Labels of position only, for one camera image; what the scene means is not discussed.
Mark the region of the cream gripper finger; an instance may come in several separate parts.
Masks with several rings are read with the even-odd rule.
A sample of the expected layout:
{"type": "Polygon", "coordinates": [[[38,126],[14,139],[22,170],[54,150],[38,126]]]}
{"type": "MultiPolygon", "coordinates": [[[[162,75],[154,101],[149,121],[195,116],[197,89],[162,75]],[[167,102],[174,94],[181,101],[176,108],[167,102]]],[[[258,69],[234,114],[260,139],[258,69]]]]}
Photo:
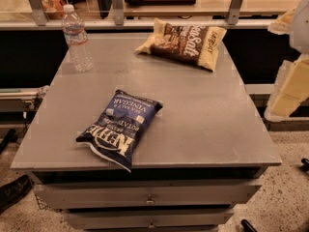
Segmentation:
{"type": "Polygon", "coordinates": [[[266,118],[289,118],[309,98],[309,55],[285,60],[277,73],[267,101],[266,118]]]}
{"type": "Polygon", "coordinates": [[[286,11],[270,23],[267,30],[276,35],[289,35],[292,31],[292,20],[295,9],[286,11]]]}

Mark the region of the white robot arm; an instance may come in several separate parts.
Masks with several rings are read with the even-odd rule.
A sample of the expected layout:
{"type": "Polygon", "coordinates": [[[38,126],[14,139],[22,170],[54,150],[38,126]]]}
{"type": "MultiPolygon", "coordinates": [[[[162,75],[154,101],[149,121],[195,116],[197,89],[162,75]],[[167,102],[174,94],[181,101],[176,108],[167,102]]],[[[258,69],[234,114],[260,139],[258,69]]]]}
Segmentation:
{"type": "Polygon", "coordinates": [[[278,16],[267,30],[287,34],[290,47],[300,53],[293,62],[283,61],[267,102],[264,116],[278,122],[289,118],[309,98],[309,0],[301,0],[295,9],[278,16]]]}

